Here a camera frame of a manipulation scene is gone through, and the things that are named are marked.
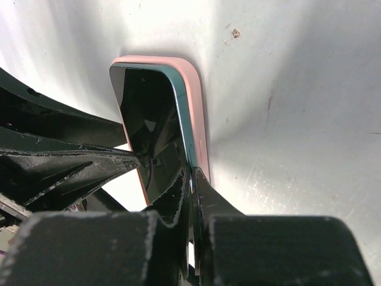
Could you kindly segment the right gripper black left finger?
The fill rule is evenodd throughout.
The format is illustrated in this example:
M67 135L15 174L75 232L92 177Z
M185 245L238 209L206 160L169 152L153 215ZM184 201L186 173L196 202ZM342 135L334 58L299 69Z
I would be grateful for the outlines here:
M190 174L140 212L43 212L21 224L2 285L182 285L188 277Z

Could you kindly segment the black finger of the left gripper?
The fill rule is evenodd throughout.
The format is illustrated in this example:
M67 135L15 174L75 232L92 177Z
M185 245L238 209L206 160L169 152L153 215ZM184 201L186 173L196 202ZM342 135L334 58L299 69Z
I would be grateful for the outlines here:
M1 69L1 127L76 144L116 148L127 143L122 124L53 100Z
M130 151L82 146L44 152L1 150L1 193L26 209L66 209L139 167Z

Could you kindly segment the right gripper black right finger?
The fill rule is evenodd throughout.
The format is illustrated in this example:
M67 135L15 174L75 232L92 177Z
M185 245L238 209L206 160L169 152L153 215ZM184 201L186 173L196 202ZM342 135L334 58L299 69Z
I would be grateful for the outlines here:
M372 285L347 225L332 216L245 215L192 171L201 285Z

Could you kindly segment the pink phone case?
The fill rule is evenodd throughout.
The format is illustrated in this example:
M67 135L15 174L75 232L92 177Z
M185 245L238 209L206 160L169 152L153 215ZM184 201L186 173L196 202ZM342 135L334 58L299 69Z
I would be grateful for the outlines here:
M206 178L210 177L208 161L205 116L202 99L202 87L200 76L196 68L187 60L179 57L147 56L147 55L127 55L116 58L115 63L147 63L162 64L174 67L185 82L188 107L190 112L190 122L192 126L193 144L196 151L197 166L202 169Z

